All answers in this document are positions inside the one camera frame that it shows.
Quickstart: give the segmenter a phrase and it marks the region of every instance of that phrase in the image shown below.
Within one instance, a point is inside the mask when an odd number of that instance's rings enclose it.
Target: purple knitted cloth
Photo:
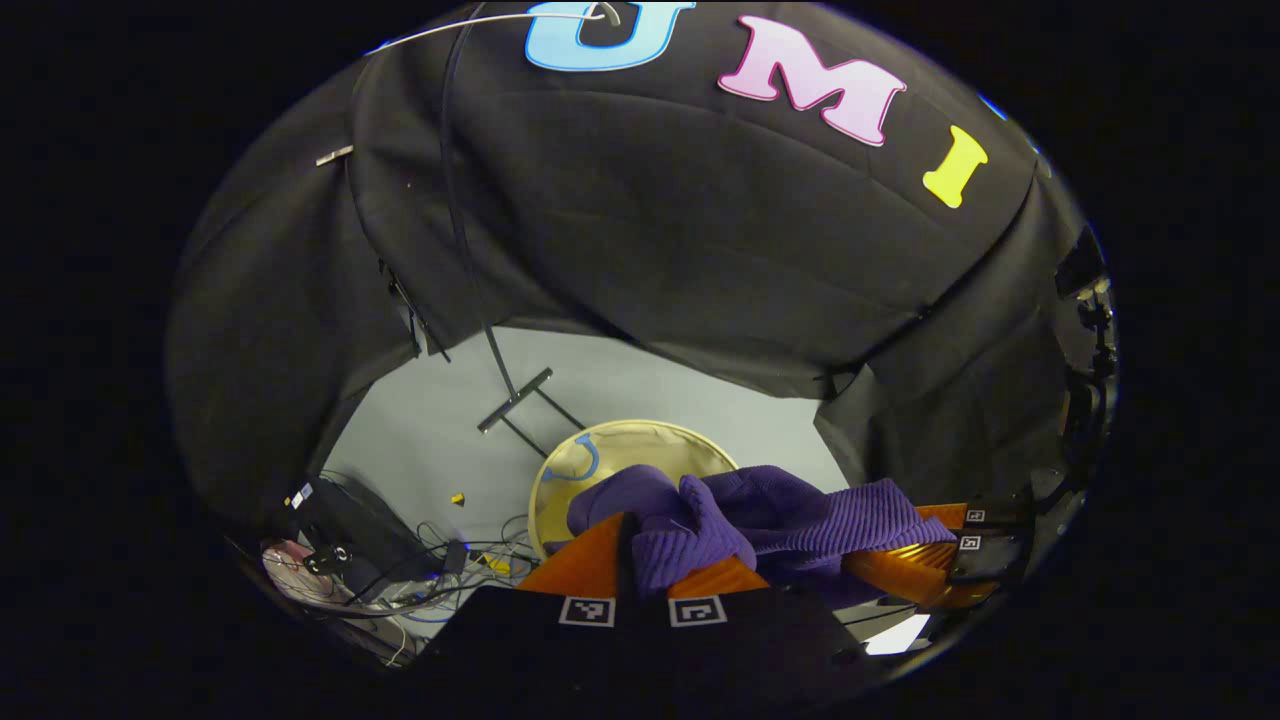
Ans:
[[[884,594],[841,571],[845,553],[956,542],[937,518],[922,519],[888,478],[828,495],[781,468],[759,465],[703,482],[724,518],[751,542],[760,577],[769,584],[808,587],[833,609]]]
[[[678,491],[657,468],[634,465],[575,497],[568,529],[577,536],[622,511],[639,521],[631,552],[641,597],[737,555],[771,584],[808,587],[847,607],[884,593],[842,573],[845,553],[955,542],[887,478],[827,495],[772,465],[685,475]]]
[[[632,465],[576,496],[567,524],[575,536],[617,512],[632,512],[639,530],[631,538],[636,592],[657,594],[689,573],[737,555],[755,569],[755,552],[724,519],[701,480],[685,475],[677,491],[662,470]]]

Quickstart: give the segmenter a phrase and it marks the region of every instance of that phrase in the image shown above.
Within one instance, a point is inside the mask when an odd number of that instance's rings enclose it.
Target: white cable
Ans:
[[[445,29],[449,29],[449,28],[462,27],[462,26],[470,26],[470,24],[475,24],[475,23],[488,23],[490,20],[516,20],[516,19],[520,19],[520,18],[570,18],[570,19],[577,19],[577,20],[603,20],[603,19],[608,18],[608,15],[568,15],[568,14],[563,14],[563,13],[524,13],[524,14],[520,14],[520,15],[492,15],[492,17],[488,17],[488,18],[476,18],[474,20],[461,20],[461,22],[457,22],[457,23],[449,23],[447,26],[433,27],[431,29],[425,29],[425,31],[419,32],[416,35],[411,35],[408,37],[402,37],[402,38],[397,40],[396,42],[388,42],[388,44],[383,45],[381,47],[378,47],[376,50],[370,50],[369,53],[365,53],[365,56],[367,58],[367,56],[372,55],[374,53],[380,53],[383,50],[387,50],[388,47],[394,47],[394,46],[399,45],[401,42],[408,42],[410,40],[417,40],[419,37],[424,37],[424,36],[431,35],[433,32],[440,32],[440,31],[445,31]]]
[[[401,623],[396,623],[396,624],[401,626],[401,648],[397,650],[396,655],[393,655],[392,659],[387,661],[387,666],[388,667],[390,667],[392,664],[396,662],[396,659],[399,657],[399,653],[404,652],[404,643],[408,642],[408,630],[406,630],[404,625],[402,625]]]

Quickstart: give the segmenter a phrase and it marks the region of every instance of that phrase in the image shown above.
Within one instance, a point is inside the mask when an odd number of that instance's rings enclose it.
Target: blue u logo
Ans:
[[[631,3],[640,8],[635,29],[622,45],[594,47],[582,45],[579,32],[581,19],[572,18],[534,18],[525,42],[525,56],[529,61],[550,70],[567,73],[589,73],[621,70],[643,65],[657,59],[671,42],[676,29],[676,15],[698,3]],[[529,9],[529,13],[561,13],[566,15],[585,15],[591,3],[541,3]]]

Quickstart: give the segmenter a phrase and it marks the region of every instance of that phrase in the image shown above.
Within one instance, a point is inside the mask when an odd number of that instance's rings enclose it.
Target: letter m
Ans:
[[[867,145],[884,145],[884,114],[893,94],[906,90],[906,83],[867,60],[823,67],[809,38],[782,23],[754,15],[737,22],[750,28],[751,38],[737,72],[721,76],[721,87],[754,100],[776,100],[778,90],[771,81],[773,68],[781,68],[792,108],[808,110],[841,92],[840,101],[822,111],[822,119]]]

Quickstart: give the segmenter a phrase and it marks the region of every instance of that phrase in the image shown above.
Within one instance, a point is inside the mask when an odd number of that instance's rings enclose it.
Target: black fabric tent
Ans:
[[[891,68],[908,91],[888,106],[888,141],[869,147],[817,108],[717,87],[742,58],[744,14],[804,32],[827,67]],[[419,346],[479,332],[477,307],[493,324],[616,337],[819,398],[815,424],[849,483],[888,474],[918,503],[1004,492],[1061,464],[1061,377],[1088,364],[1094,338],[1055,274],[1087,225],[1062,178],[973,88],[815,5],[701,4],[659,58],[623,72],[539,68],[522,56],[526,33],[477,28],[451,101],[479,296],[440,181],[452,32],[340,72],[210,200],[177,275],[166,356],[179,446],[216,514],[269,527],[371,383]],[[988,156],[955,209],[920,182],[950,126]],[[388,272],[428,337],[406,328]]]

